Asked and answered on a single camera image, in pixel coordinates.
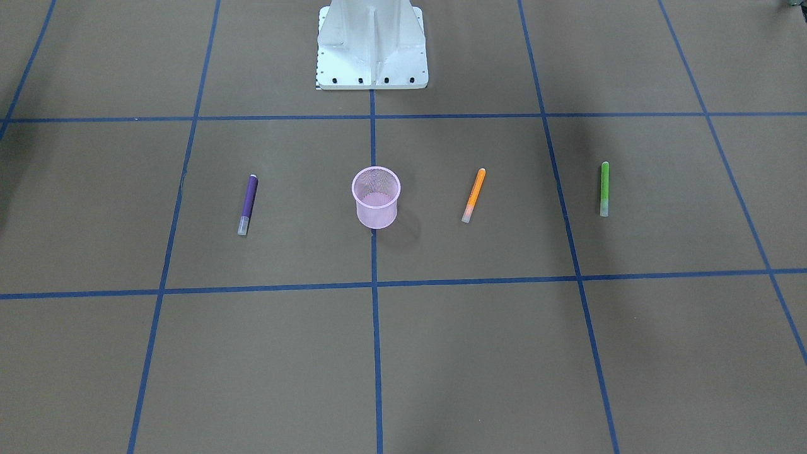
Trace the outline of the orange highlighter pen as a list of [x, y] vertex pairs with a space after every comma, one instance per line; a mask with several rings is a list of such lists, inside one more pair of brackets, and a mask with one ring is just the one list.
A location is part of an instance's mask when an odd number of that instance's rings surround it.
[[478, 202], [482, 185], [484, 184], [485, 178], [487, 175], [487, 170], [485, 168], [479, 168], [476, 172], [475, 179], [473, 180], [473, 186], [470, 190], [470, 195], [468, 196], [466, 207], [462, 213], [461, 222], [468, 224], [472, 219], [473, 212], [475, 212], [475, 207]]

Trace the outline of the purple highlighter pen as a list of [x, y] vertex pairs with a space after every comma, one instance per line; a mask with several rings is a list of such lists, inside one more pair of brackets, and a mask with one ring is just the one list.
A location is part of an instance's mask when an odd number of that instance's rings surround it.
[[236, 231], [236, 234], [238, 236], [248, 235], [248, 229], [250, 229], [250, 220], [253, 215], [253, 205], [255, 202], [258, 183], [259, 183], [258, 177], [254, 175], [254, 173], [251, 173], [251, 175], [248, 176], [244, 201], [240, 212], [238, 228]]

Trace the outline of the green highlighter pen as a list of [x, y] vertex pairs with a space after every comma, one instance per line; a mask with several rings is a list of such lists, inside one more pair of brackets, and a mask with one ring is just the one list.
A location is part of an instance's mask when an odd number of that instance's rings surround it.
[[603, 161], [600, 165], [600, 200], [599, 215], [602, 218], [609, 216], [609, 162]]

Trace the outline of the brown paper table mat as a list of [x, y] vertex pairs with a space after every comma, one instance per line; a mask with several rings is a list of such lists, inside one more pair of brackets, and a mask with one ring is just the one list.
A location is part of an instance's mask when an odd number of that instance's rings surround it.
[[2, 2], [3, 453], [805, 452], [799, 8], [420, 1], [368, 92], [323, 5]]

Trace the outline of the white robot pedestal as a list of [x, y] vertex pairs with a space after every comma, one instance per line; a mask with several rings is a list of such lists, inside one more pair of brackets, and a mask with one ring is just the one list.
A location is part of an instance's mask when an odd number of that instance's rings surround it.
[[319, 90], [418, 90], [429, 85], [421, 8], [409, 1], [332, 1], [318, 14]]

